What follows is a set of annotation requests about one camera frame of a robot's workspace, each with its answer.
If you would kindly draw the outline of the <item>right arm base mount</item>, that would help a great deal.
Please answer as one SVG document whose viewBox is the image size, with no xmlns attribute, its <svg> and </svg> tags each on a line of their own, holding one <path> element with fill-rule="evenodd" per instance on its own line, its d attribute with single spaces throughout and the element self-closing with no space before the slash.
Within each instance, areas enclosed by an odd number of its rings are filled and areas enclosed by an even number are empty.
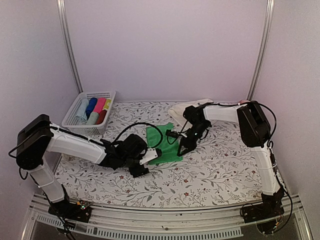
<svg viewBox="0 0 320 240">
<path fill-rule="evenodd" d="M 239 214 L 245 223 L 259 222 L 256 224 L 257 230 L 263 235 L 272 235 L 279 227 L 285 211 L 282 203 L 272 206 L 270 201 L 262 202 L 260 204 L 246 203 L 244 204 Z"/>
</svg>

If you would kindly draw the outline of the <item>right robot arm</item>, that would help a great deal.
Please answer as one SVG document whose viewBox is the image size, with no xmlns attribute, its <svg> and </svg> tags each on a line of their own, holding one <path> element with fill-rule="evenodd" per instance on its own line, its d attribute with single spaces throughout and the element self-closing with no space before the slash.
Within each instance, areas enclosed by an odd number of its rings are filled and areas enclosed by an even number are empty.
<svg viewBox="0 0 320 240">
<path fill-rule="evenodd" d="M 250 148 L 256 161 L 262 197 L 283 197 L 284 187 L 279 183 L 277 163 L 270 147 L 273 131 L 262 107 L 257 101 L 227 105 L 207 102 L 197 107 L 186 107 L 182 116 L 191 124 L 191 128 L 180 134 L 177 155 L 181 157 L 195 150 L 204 131 L 212 126 L 211 121 L 236 123 L 242 142 Z"/>
</svg>

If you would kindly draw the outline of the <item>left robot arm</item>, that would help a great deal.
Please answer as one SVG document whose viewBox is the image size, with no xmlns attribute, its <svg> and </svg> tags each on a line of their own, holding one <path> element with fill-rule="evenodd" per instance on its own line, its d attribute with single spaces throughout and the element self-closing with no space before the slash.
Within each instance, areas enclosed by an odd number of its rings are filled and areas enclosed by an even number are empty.
<svg viewBox="0 0 320 240">
<path fill-rule="evenodd" d="M 94 141 L 60 128 L 45 114 L 39 115 L 19 132 L 15 151 L 17 165 L 34 178 L 63 217 L 74 213 L 74 205 L 66 200 L 62 185 L 45 162 L 46 152 L 74 156 L 113 170 L 129 167 L 134 177 L 147 174 L 144 165 L 158 157 L 157 150 L 149 148 L 136 134 L 123 141 Z"/>
</svg>

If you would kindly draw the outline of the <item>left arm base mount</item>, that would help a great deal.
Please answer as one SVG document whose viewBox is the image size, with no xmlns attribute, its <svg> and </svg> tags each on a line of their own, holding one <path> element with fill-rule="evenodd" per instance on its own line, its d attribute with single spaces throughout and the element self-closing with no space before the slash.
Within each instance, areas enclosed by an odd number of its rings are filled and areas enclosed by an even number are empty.
<svg viewBox="0 0 320 240">
<path fill-rule="evenodd" d="M 90 206 L 82 207 L 77 203 L 62 200 L 56 203 L 50 202 L 48 213 L 62 219 L 88 223 L 91 218 L 92 208 Z"/>
</svg>

